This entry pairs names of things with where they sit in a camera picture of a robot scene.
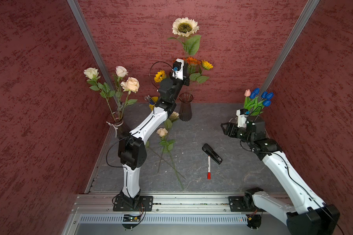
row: metal vent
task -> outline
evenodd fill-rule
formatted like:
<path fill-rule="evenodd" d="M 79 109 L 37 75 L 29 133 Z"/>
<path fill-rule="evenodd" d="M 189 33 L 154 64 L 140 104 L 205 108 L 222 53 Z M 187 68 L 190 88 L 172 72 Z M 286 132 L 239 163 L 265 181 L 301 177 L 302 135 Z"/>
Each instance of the metal vent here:
<path fill-rule="evenodd" d="M 80 223 L 104 223 L 104 224 L 120 224 L 120 223 L 137 223 L 122 222 L 121 215 L 97 215 L 82 214 Z M 147 214 L 141 222 L 144 224 L 247 224 L 246 215 L 229 214 L 229 215 L 204 215 L 204 214 Z"/>

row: orange gerbera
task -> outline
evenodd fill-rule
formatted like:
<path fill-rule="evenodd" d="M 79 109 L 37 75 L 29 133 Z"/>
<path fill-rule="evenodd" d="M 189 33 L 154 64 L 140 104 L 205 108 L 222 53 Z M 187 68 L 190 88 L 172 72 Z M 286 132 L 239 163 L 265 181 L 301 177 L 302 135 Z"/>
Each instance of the orange gerbera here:
<path fill-rule="evenodd" d="M 188 57 L 187 59 L 185 59 L 187 61 L 187 63 L 189 65 L 192 65 L 192 66 L 196 66 L 196 65 L 199 65 L 201 64 L 201 61 L 198 61 L 197 59 L 195 58 L 192 58 L 192 57 Z"/>

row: sunflower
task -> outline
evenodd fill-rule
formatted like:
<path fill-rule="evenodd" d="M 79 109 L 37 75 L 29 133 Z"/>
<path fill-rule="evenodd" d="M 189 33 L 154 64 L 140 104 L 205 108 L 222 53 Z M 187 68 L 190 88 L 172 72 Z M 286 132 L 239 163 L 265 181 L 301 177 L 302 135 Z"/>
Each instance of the sunflower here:
<path fill-rule="evenodd" d="M 173 33 L 183 37 L 189 37 L 199 30 L 198 23 L 186 18 L 178 18 L 173 23 Z"/>
<path fill-rule="evenodd" d="M 155 75 L 154 81 L 155 82 L 161 82 L 165 78 L 166 78 L 165 70 L 161 70 Z"/>
<path fill-rule="evenodd" d="M 197 59 L 192 58 L 192 57 L 188 57 L 188 58 L 185 59 L 185 60 L 187 61 L 187 63 L 188 63 L 189 65 L 192 65 L 192 66 L 196 66 L 196 65 L 201 64 L 200 61 L 198 61 Z"/>
<path fill-rule="evenodd" d="M 201 63 L 202 63 L 202 67 L 205 68 L 206 70 L 213 68 L 213 65 L 208 61 L 201 61 Z"/>

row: white sunflower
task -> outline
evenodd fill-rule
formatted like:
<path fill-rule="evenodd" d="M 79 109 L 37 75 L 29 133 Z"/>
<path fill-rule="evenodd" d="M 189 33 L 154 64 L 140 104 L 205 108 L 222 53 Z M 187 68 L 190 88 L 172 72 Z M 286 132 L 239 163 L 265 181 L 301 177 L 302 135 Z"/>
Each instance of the white sunflower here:
<path fill-rule="evenodd" d="M 178 18 L 173 23 L 173 33 L 183 37 L 189 37 L 198 30 L 198 23 L 194 20 L 189 20 L 188 17 Z"/>

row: dark glass vase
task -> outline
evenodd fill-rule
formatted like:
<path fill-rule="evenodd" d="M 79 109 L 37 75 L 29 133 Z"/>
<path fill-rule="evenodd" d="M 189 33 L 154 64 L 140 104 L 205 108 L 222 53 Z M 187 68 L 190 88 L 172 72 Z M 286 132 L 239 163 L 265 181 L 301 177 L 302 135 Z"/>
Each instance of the dark glass vase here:
<path fill-rule="evenodd" d="M 190 93 L 182 93 L 179 95 L 180 101 L 182 101 L 179 110 L 179 119 L 182 121 L 189 121 L 192 118 L 191 101 L 193 96 Z"/>
<path fill-rule="evenodd" d="M 115 137 L 122 139 L 129 135 L 131 129 L 123 120 L 123 114 L 120 111 L 115 111 L 113 114 L 107 115 L 107 124 L 115 129 Z"/>

